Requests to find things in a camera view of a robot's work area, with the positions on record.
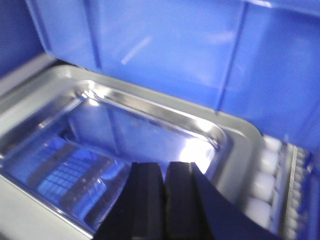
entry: blue plastic wall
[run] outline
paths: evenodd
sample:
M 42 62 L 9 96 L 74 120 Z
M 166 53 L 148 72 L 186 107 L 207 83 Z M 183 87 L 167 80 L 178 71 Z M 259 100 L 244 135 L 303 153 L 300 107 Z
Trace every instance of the blue plastic wall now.
M 24 0 L 0 0 L 0 79 L 43 52 Z
M 26 0 L 45 50 L 320 145 L 318 0 Z

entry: blue plastic panel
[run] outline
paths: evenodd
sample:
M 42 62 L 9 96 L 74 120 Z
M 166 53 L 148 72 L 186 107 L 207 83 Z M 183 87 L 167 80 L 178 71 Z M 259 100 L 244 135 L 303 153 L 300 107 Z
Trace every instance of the blue plastic panel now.
M 318 0 L 26 0 L 57 58 L 320 145 Z
M 24 0 L 0 0 L 0 78 L 43 52 Z
M 249 5 L 221 111 L 263 133 L 320 144 L 320 18 Z
M 208 107 L 223 87 L 244 3 L 27 0 L 55 57 Z

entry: white object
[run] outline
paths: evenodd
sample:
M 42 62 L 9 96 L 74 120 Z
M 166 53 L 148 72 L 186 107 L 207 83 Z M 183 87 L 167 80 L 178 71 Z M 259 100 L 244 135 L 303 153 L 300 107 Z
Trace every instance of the white object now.
M 260 170 L 264 173 L 275 175 L 278 169 L 279 155 L 277 152 L 264 149 L 261 153 Z
M 279 152 L 282 146 L 282 142 L 272 136 L 263 136 L 265 147 L 275 152 Z
M 254 197 L 270 202 L 275 189 L 275 181 L 274 176 L 258 171 L 254 176 L 250 192 Z
M 263 228 L 268 228 L 270 222 L 271 206 L 259 199 L 249 198 L 244 214 Z

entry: stainless steel tray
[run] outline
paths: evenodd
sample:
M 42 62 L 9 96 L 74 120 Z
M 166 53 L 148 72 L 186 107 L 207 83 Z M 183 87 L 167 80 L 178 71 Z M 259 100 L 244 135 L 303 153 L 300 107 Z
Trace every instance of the stainless steel tray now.
M 59 66 L 38 76 L 2 98 L 0 108 L 0 166 L 5 176 L 0 188 L 14 188 L 21 199 L 32 199 L 32 209 L 37 210 L 29 214 L 30 222 L 36 221 L 39 211 L 55 215 L 69 223 L 68 231 L 78 239 L 90 238 L 93 232 L 68 216 L 68 206 L 61 211 L 41 192 L 18 183 L 5 171 L 8 163 L 35 154 L 37 145 L 48 145 L 58 134 L 71 149 L 96 153 L 102 163 L 115 161 L 110 165 L 155 161 L 165 172 L 170 161 L 196 162 L 217 189 L 241 208 L 263 145 L 259 131 L 244 120 L 73 66 Z M 68 147 L 59 154 L 68 155 Z M 100 174 L 106 168 L 97 167 Z M 125 179 L 126 171 L 117 189 Z M 14 203 L 23 214 L 22 203 Z M 5 209 L 1 215 L 13 218 Z

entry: metal tray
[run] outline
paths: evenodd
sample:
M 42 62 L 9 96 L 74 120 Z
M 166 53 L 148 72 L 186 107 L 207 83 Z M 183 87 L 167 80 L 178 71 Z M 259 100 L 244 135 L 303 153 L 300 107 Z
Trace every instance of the metal tray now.
M 0 166 L 4 176 L 0 187 L 9 188 L 8 192 L 16 189 L 21 200 L 32 199 L 32 206 L 28 206 L 34 210 L 28 214 L 30 222 L 37 221 L 39 212 L 55 215 L 59 219 L 56 226 L 68 228 L 70 236 L 77 239 L 91 238 L 94 230 L 83 222 L 83 213 L 76 215 L 70 209 L 91 187 L 101 188 L 99 193 L 106 191 L 100 182 L 86 185 L 81 181 L 99 179 L 110 166 L 124 164 L 121 179 L 112 183 L 112 191 L 119 194 L 128 173 L 125 166 L 130 162 L 158 162 L 163 172 L 170 161 L 196 162 L 225 198 L 241 208 L 263 146 L 259 131 L 242 119 L 73 66 L 52 68 L 7 94 L 0 107 Z M 63 147 L 57 147 L 56 137 L 65 141 Z M 53 151 L 49 157 L 48 150 Z M 73 155 L 77 150 L 86 151 L 84 154 L 90 157 L 85 161 L 77 158 Z M 27 180 L 8 174 L 7 169 L 26 156 L 33 156 L 33 162 L 34 156 L 46 159 L 40 165 L 46 174 Z M 59 179 L 54 181 L 52 175 L 65 178 L 62 173 L 69 169 L 59 168 L 59 161 L 71 166 L 74 162 L 70 158 L 83 163 L 79 166 L 83 173 L 69 179 L 70 186 L 58 188 Z M 100 164 L 93 168 L 86 161 Z M 42 186 L 44 181 L 50 182 L 50 188 L 58 188 L 59 193 L 68 194 L 61 193 L 59 203 L 44 197 L 50 190 Z M 23 204 L 17 200 L 14 203 L 19 205 L 16 214 L 24 214 Z M 3 210 L 1 215 L 13 218 L 9 211 Z M 58 235 L 53 229 L 46 231 Z

